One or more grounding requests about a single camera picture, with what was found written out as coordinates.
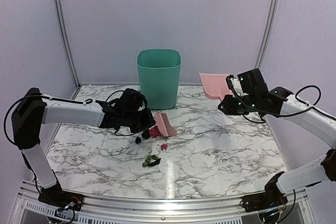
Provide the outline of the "pink hand brush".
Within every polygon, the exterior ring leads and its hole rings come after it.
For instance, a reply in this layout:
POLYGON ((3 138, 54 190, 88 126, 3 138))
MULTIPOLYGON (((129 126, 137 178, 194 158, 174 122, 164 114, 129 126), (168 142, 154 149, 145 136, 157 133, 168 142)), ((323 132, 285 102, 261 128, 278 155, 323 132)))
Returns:
POLYGON ((156 122, 155 126, 161 135, 169 137, 176 134, 176 129, 170 124, 166 113, 156 112, 154 118, 156 122))

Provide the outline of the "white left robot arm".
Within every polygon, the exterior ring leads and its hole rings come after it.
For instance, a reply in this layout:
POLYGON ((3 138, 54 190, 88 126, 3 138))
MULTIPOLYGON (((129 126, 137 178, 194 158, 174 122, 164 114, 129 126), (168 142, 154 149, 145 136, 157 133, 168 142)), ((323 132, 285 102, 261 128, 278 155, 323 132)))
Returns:
POLYGON ((129 88, 111 101, 68 100, 50 97, 38 88, 31 88, 9 108, 8 115, 11 116, 12 143, 21 151, 42 188, 46 189, 47 199, 56 206, 63 205, 67 198, 66 193, 57 187, 57 177, 40 146, 43 124, 83 124, 116 132, 127 127, 132 135, 155 125, 145 96, 129 88))

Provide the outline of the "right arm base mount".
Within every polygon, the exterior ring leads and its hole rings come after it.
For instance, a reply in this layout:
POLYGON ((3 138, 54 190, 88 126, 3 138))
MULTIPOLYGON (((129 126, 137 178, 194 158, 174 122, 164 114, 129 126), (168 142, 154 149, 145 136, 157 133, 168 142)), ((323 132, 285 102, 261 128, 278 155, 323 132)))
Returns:
POLYGON ((245 212, 269 209, 285 205, 288 202, 285 193, 282 193, 276 185, 283 173, 279 172, 274 175, 264 186, 264 192, 246 195, 241 198, 239 205, 244 208, 245 212))

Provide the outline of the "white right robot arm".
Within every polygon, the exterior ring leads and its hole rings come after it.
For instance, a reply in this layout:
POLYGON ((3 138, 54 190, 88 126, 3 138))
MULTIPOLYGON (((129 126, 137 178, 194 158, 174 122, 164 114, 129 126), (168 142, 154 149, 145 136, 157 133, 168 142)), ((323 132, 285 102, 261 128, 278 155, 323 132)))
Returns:
POLYGON ((316 103, 299 98, 283 87, 268 90, 259 69, 237 77, 229 75, 226 83, 231 94, 224 96, 218 109, 226 115, 246 116, 258 113, 290 121, 312 133, 329 146, 326 154, 309 164, 275 175, 260 195, 260 203, 271 207, 281 195, 322 181, 335 181, 335 117, 318 109, 316 103))

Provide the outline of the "pink plastic dustpan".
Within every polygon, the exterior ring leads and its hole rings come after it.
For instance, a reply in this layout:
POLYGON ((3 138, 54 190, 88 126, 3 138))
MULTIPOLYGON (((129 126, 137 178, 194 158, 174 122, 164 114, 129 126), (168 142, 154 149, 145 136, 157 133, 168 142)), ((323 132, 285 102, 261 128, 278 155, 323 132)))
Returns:
POLYGON ((199 75, 207 98, 222 101, 225 95, 233 94, 226 82, 229 74, 199 73, 199 75))

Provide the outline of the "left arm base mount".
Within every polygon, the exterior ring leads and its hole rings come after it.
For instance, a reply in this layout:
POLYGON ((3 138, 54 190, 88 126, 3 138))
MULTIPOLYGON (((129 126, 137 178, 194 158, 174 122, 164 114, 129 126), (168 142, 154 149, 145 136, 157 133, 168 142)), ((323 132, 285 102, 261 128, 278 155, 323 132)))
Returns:
POLYGON ((44 188, 38 188, 40 202, 59 207, 63 210, 73 209, 80 211, 83 204, 83 194, 73 193, 63 190, 59 181, 55 185, 44 188))

